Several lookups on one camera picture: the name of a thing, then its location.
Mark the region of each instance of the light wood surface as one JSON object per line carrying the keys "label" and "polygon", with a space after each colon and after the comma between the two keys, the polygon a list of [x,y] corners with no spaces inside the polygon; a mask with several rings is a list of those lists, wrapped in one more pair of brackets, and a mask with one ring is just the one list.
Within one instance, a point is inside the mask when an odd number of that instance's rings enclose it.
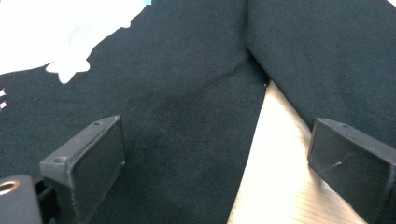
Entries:
{"label": "light wood surface", "polygon": [[365,223],[307,166],[311,132],[274,82],[229,224]]}

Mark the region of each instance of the screw hole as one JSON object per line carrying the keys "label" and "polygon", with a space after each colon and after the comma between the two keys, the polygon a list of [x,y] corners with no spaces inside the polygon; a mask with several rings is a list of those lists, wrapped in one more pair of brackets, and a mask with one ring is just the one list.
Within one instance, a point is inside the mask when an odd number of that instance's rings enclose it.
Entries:
{"label": "screw hole", "polygon": [[19,181],[14,181],[14,180],[7,181],[7,182],[4,182],[3,184],[0,184],[0,195],[10,193],[12,190],[17,188],[19,184],[20,184]]}
{"label": "screw hole", "polygon": [[55,163],[60,163],[60,162],[64,162],[67,160],[67,157],[57,157],[55,158],[55,160],[53,160],[53,162]]}

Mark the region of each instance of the wooden floor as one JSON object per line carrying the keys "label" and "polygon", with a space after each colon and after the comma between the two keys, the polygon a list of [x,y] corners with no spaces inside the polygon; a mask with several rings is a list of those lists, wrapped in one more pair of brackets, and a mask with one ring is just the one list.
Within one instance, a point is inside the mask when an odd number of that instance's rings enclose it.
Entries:
{"label": "wooden floor", "polygon": [[229,224],[365,223],[308,168],[310,138],[272,82]]}

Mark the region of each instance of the black fabric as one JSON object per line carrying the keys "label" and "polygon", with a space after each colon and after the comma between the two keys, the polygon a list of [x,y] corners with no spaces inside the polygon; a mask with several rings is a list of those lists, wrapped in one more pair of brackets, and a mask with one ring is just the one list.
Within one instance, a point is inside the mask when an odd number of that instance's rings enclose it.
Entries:
{"label": "black fabric", "polygon": [[226,223],[267,75],[245,43],[247,2],[154,1],[61,85],[43,67],[0,76],[0,178],[91,122],[122,115],[126,164],[92,223]]}
{"label": "black fabric", "polygon": [[249,0],[247,45],[312,128],[334,119],[396,148],[396,8]]}

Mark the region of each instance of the metal grommet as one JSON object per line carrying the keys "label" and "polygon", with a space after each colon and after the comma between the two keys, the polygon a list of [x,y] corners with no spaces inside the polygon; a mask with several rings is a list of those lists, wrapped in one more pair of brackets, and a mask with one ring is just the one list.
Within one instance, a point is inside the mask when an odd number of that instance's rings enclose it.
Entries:
{"label": "metal grommet", "polygon": [[0,184],[0,195],[5,195],[10,193],[12,190],[16,189],[20,185],[20,181],[10,180]]}

